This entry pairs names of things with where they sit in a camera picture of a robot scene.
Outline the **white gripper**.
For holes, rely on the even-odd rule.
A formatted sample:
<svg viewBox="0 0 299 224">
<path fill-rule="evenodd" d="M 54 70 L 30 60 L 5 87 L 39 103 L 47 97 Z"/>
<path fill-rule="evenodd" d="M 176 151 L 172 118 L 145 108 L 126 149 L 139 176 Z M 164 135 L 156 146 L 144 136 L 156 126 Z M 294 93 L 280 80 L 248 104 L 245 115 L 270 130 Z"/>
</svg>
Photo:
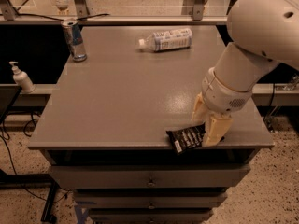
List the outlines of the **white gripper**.
<svg viewBox="0 0 299 224">
<path fill-rule="evenodd" d="M 243 108 L 252 91 L 233 91 L 224 86 L 210 68 L 202 81 L 202 93 L 196 96 L 192 121 L 205 123 L 205 134 L 203 147 L 216 146 L 230 129 L 233 119 L 230 115 L 223 115 L 236 112 Z M 207 116 L 208 108 L 214 112 Z"/>
</svg>

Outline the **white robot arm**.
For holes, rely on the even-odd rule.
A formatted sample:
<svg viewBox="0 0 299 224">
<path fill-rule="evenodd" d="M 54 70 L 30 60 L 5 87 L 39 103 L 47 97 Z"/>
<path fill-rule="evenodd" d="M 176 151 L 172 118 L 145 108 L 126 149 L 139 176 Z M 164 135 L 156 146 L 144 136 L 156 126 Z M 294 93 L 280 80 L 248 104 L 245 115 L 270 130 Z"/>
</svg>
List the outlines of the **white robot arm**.
<svg viewBox="0 0 299 224">
<path fill-rule="evenodd" d="M 217 145 L 253 86 L 280 63 L 299 66 L 299 0 L 237 0 L 227 15 L 232 41 L 206 73 L 192 119 L 205 125 L 202 145 Z"/>
</svg>

